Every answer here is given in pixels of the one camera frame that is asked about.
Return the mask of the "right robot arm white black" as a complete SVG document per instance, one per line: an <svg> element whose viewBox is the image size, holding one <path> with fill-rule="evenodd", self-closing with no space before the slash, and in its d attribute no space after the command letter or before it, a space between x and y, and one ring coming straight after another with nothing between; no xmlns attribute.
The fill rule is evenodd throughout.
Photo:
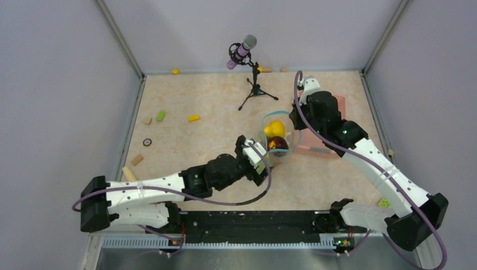
<svg viewBox="0 0 477 270"><path fill-rule="evenodd" d="M376 147L356 122L341 117L338 101L328 91L297 95L289 114L294 129L309 130L354 165L391 204L389 210L341 200L330 216L331 227L344 232L350 226L383 233L401 249L415 250L443 222L449 202L441 193L430 194L406 177Z"/></svg>

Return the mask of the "clear zip bag blue zipper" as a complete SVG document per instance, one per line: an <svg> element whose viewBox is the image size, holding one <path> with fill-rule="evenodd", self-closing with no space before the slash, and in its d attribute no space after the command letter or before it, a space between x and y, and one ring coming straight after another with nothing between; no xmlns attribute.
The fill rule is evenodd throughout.
<svg viewBox="0 0 477 270"><path fill-rule="evenodd" d="M261 113L253 121L253 139L265 149L265 158L272 172L285 177L293 172L294 151L302 133L294 129L289 111Z"/></svg>

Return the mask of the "yellow lemon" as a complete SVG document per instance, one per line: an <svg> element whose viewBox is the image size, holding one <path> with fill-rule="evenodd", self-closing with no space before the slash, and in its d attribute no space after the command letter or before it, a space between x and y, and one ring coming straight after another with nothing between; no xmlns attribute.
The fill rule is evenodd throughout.
<svg viewBox="0 0 477 270"><path fill-rule="evenodd" d="M282 121L274 120L264 127L264 133L267 138L273 138L273 137L285 138L286 128Z"/></svg>

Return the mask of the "red apple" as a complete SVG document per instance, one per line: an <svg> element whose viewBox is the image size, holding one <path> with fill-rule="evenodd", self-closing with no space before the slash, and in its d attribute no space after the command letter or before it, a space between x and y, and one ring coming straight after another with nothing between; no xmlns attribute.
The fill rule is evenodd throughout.
<svg viewBox="0 0 477 270"><path fill-rule="evenodd" d="M285 138L280 136L274 136L267 138L267 150L288 150L289 145Z"/></svg>

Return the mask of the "pink plastic perforated basket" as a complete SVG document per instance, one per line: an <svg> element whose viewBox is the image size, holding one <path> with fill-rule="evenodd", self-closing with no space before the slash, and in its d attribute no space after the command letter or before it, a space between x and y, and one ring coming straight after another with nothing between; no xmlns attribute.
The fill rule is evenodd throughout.
<svg viewBox="0 0 477 270"><path fill-rule="evenodd" d="M316 156L327 159L338 159L334 151L327 148L309 129L296 130L294 132L294 153L301 155Z"/></svg>

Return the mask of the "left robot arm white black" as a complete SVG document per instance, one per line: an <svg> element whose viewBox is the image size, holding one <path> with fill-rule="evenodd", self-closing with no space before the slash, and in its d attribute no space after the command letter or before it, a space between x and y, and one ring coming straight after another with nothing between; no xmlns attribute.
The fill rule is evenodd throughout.
<svg viewBox="0 0 477 270"><path fill-rule="evenodd" d="M138 225L171 233L181 223L177 203L193 200L219 205L211 200L214 191L222 191L242 178L260 186L271 180L273 168L261 143L239 136L235 155L221 154L206 164L169 176L135 182L109 182L103 175L96 176L72 209L80 214L81 232Z"/></svg>

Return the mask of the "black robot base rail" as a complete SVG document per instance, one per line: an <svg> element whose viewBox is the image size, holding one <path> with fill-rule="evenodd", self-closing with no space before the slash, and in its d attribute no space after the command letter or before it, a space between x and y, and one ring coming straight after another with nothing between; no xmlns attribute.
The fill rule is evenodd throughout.
<svg viewBox="0 0 477 270"><path fill-rule="evenodd" d="M355 236L362 227L332 224L327 211L188 211L155 228L162 234L178 234L187 244L314 244L326 233Z"/></svg>

